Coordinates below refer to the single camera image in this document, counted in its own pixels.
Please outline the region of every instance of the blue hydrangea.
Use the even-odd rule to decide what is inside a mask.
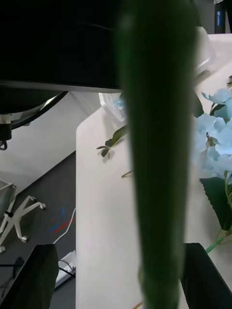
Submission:
[[[225,105],[220,110],[214,112],[215,117],[226,120],[232,117],[232,92],[228,89],[219,89],[213,96],[202,92],[202,95],[213,104]]]
[[[206,113],[194,119],[194,161],[198,163],[202,178],[224,178],[232,183],[232,93],[218,90],[213,96],[203,96],[214,104],[225,105],[210,116]]]

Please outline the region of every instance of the office chair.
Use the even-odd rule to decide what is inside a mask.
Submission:
[[[15,227],[18,238],[22,242],[27,242],[28,237],[22,236],[20,221],[22,217],[36,207],[45,209],[46,205],[38,202],[34,197],[28,196],[22,204],[12,212],[16,197],[16,186],[0,179],[0,218],[3,218],[0,226],[0,253],[6,249],[2,246],[7,235],[13,226]]]

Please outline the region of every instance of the clear plastic object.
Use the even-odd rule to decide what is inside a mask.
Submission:
[[[99,93],[100,103],[104,110],[116,123],[125,123],[127,116],[125,113],[124,97],[121,93]]]

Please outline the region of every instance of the power strip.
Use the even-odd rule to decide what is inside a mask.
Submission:
[[[75,269],[76,269],[76,251],[70,252],[69,254],[67,254],[66,256],[64,256],[60,261],[59,261],[59,267],[61,267],[62,269],[74,274],[75,273]],[[70,278],[69,274],[66,274],[66,272],[59,270],[58,276],[57,276],[57,280],[56,280],[56,285],[55,285],[55,289],[61,285],[62,283],[64,283],[67,279]]]

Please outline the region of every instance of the floor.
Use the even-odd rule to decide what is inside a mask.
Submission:
[[[36,209],[21,221],[22,234],[29,236],[28,243],[22,243],[12,230],[4,243],[6,252],[0,254],[0,264],[14,263],[19,256],[25,260],[36,244],[52,243],[66,230],[67,227],[56,233],[50,231],[53,226],[68,222],[75,208],[75,163],[75,153],[72,153],[18,195],[15,207],[32,195],[47,208]],[[59,259],[75,250],[75,223],[56,243],[56,249]],[[11,273],[11,268],[1,267],[0,286]],[[57,308],[75,308],[75,279],[70,278],[55,290],[50,309]]]

